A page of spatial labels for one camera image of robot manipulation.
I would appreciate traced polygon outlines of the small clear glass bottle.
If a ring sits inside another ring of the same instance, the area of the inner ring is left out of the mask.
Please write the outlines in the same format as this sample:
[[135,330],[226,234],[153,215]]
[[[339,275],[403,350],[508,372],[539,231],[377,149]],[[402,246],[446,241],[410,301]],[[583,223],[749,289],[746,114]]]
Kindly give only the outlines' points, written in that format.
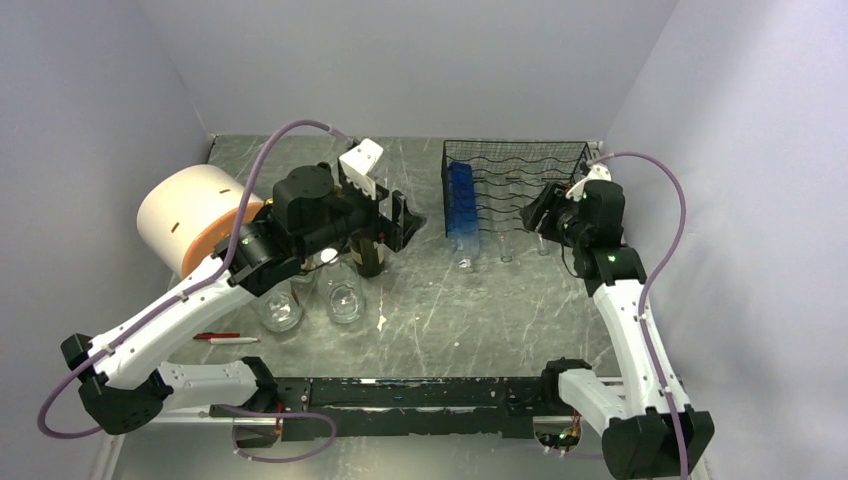
[[513,260],[512,232],[512,193],[506,184],[497,186],[493,195],[496,200],[493,203],[496,239],[499,248],[500,260],[509,263]]

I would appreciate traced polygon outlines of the clear slim glass bottle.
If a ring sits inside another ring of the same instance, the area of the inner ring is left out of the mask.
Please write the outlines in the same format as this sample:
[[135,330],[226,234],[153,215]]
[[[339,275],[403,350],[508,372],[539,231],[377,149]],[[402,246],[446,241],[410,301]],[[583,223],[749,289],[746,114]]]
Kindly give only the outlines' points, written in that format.
[[549,242],[541,234],[537,234],[536,252],[539,256],[549,256],[551,252]]

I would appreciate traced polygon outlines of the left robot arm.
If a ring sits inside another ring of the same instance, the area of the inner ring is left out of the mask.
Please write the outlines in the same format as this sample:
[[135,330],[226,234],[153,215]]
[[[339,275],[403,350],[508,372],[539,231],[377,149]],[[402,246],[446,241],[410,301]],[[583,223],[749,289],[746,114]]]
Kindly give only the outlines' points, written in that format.
[[261,359],[177,365],[169,356],[219,317],[298,275],[322,250],[361,236],[397,252],[424,222],[399,191],[361,188],[325,165],[292,170],[274,185],[268,206],[138,319],[62,343],[85,411],[100,429],[119,435],[174,409],[230,405],[254,416],[275,410],[277,382]]

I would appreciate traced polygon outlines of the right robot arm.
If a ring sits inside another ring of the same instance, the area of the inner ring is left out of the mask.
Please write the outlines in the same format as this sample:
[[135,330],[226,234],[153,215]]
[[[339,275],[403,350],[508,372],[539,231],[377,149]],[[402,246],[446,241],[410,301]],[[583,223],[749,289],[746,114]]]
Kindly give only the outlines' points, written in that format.
[[648,276],[623,239],[620,185],[588,180],[567,190],[547,184],[521,211],[524,227],[570,250],[576,276],[600,312],[618,362],[623,394],[584,361],[551,363],[539,391],[542,406],[572,407],[601,439],[616,479],[688,478],[715,433],[711,414],[696,410],[673,371],[647,299]]

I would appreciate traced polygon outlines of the dark green wine bottle front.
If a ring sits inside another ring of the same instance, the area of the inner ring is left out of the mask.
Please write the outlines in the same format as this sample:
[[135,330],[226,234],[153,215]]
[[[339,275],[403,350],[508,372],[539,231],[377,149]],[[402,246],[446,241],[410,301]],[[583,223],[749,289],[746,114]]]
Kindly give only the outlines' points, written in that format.
[[353,236],[349,242],[355,268],[363,278],[380,275],[385,266],[382,246],[362,235]]

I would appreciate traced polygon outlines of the clear bottle white cap middle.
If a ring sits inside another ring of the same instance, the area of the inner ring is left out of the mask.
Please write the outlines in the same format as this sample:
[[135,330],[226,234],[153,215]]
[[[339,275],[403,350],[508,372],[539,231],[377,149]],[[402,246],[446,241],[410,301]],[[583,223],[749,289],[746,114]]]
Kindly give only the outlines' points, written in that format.
[[358,274],[335,248],[322,250],[319,260],[315,280],[327,315],[339,324],[359,320],[366,310],[366,299]]

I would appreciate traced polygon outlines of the clear bottle with label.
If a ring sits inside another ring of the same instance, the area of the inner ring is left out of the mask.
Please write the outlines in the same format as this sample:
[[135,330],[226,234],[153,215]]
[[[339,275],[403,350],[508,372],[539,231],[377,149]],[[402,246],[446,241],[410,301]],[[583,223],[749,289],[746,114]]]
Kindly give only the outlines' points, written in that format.
[[301,265],[300,272],[293,275],[289,280],[293,284],[310,284],[314,280],[315,271],[312,262],[304,262]]

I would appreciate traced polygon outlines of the clear round bottle white cap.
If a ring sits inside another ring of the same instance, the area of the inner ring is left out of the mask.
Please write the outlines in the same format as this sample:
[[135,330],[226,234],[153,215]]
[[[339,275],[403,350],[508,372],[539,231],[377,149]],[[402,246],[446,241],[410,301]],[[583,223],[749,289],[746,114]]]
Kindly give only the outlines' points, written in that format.
[[288,331],[299,324],[303,307],[290,280],[284,280],[251,302],[261,324],[275,333]]

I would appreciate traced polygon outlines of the white and orange drum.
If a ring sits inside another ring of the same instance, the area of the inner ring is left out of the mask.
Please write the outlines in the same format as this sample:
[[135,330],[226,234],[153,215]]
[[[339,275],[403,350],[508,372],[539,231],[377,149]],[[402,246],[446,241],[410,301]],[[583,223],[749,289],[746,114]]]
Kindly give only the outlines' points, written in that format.
[[146,245],[183,279],[228,238],[244,186],[224,170],[194,165],[151,190],[136,216]]

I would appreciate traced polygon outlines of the white pen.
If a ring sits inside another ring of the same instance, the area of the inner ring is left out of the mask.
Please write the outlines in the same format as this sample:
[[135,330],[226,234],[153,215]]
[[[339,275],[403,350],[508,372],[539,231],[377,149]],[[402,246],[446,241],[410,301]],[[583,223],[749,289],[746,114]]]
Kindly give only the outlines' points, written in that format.
[[250,345],[260,343],[261,340],[255,337],[216,337],[208,339],[211,345]]

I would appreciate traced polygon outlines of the red pen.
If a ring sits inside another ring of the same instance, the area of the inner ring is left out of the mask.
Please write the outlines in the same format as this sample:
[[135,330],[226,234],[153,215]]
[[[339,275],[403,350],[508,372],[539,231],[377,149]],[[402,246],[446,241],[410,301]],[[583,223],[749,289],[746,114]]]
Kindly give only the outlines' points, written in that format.
[[238,332],[202,332],[195,334],[192,339],[194,340],[211,340],[211,339],[229,339],[229,338],[240,338],[241,334]]

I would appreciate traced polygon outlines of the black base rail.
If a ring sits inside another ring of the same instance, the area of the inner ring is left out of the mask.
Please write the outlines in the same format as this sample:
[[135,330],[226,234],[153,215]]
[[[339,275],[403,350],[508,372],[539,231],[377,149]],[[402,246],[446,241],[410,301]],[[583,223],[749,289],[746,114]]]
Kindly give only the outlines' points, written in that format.
[[282,423],[284,441],[340,437],[498,434],[532,439],[542,417],[574,410],[546,391],[540,377],[279,377],[241,408],[259,413],[316,413]]

